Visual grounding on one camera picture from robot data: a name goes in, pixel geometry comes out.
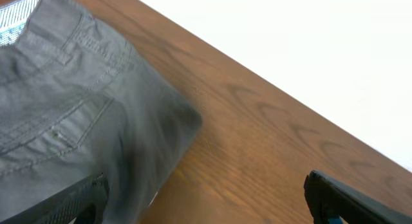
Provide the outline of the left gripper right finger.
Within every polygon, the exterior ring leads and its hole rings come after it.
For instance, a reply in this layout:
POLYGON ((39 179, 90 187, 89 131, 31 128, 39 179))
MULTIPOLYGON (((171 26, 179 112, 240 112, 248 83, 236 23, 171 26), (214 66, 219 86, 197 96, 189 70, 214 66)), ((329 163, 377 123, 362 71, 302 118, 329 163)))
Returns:
POLYGON ((304 197, 314 224, 411 224, 395 211, 321 171, 304 181, 304 197))

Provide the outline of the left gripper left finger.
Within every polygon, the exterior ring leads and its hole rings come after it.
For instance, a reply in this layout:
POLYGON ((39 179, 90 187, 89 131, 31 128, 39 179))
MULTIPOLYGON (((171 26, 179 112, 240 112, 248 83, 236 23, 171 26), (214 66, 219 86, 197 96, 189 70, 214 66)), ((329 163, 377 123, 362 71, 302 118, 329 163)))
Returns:
POLYGON ((101 224, 108 197, 107 178, 89 176, 1 224, 101 224))

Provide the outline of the grey shorts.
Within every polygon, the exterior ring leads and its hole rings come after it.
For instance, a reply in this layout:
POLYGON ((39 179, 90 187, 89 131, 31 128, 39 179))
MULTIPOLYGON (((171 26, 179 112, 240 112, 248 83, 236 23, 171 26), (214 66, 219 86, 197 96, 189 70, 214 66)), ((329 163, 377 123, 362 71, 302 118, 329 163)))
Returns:
POLYGON ((193 105, 74 0, 1 7, 1 219, 93 174, 135 223, 201 127, 193 105))

